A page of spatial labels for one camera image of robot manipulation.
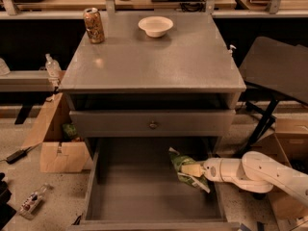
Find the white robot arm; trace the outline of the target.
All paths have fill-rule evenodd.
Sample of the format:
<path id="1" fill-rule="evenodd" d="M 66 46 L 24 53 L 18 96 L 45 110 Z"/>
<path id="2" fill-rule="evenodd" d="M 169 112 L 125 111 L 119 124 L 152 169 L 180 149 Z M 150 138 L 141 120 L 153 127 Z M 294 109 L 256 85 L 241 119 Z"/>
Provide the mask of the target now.
<path id="1" fill-rule="evenodd" d="M 180 166 L 180 172 L 192 177 L 204 176 L 212 182 L 232 183 L 253 193 L 269 193 L 277 187 L 308 205 L 308 175 L 260 152 L 249 151 L 241 159 L 210 158 L 185 164 Z"/>

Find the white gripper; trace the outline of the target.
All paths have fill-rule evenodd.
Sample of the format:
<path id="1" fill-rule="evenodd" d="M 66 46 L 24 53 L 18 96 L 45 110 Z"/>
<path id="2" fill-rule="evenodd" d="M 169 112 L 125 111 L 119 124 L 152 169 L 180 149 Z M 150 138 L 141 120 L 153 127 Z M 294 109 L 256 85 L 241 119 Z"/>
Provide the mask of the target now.
<path id="1" fill-rule="evenodd" d="M 203 167 L 200 164 L 182 165 L 181 172 L 195 177 L 201 177 L 204 174 L 204 176 L 210 181 L 221 182 L 221 163 L 221 158 L 210 158 L 203 163 Z"/>

